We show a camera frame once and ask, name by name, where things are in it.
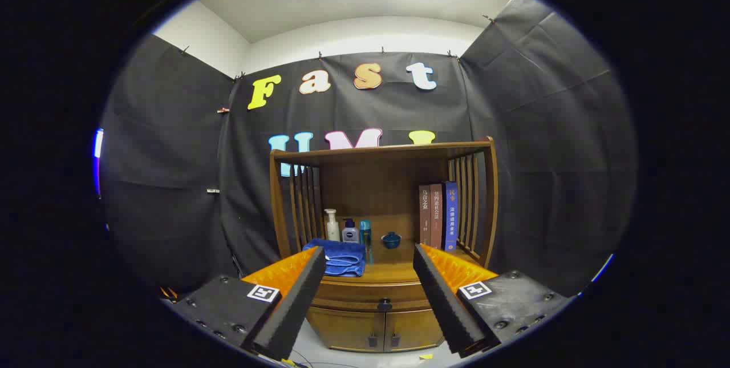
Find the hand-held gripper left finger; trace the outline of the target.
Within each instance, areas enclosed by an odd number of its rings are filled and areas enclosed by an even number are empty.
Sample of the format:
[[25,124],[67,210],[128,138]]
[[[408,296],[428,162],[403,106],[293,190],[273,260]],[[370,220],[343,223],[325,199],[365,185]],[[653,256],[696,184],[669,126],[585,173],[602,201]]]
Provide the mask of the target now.
[[287,359],[325,274],[321,246],[245,278],[213,276],[187,294],[164,289],[163,304],[207,337],[274,361]]

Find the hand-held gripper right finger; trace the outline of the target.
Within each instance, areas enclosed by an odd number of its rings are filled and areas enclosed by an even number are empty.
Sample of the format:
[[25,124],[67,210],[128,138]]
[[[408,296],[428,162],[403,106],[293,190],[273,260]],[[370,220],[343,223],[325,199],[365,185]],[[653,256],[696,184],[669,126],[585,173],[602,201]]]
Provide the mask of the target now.
[[573,301],[524,272],[496,274],[422,244],[413,269],[449,350],[461,358],[521,339]]

